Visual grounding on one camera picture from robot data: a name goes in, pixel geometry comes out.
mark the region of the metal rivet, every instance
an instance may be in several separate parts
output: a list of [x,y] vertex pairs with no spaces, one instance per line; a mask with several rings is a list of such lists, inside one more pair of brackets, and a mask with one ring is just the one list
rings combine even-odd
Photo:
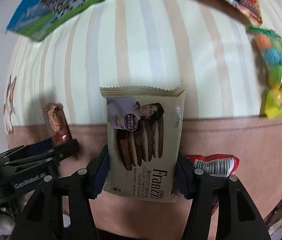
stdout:
[[79,170],[78,170],[78,174],[79,174],[79,175],[84,175],[84,174],[86,174],[86,172],[87,172],[86,169],[79,169]]
[[230,180],[231,181],[237,181],[237,176],[235,176],[235,175],[230,175]]
[[201,169],[195,169],[194,172],[198,175],[202,175],[204,173],[203,170],[201,170]]
[[44,181],[45,182],[49,182],[51,180],[52,180],[52,176],[51,175],[47,175],[47,176],[44,177]]

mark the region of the black hair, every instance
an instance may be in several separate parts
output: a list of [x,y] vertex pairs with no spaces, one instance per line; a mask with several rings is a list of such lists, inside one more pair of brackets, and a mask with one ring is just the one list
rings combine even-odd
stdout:
[[163,107],[161,106],[160,103],[155,103],[155,104],[151,104],[151,105],[157,106],[157,111],[155,111],[154,114],[151,115],[150,119],[155,120],[155,121],[160,120],[162,118],[163,114],[164,114]]

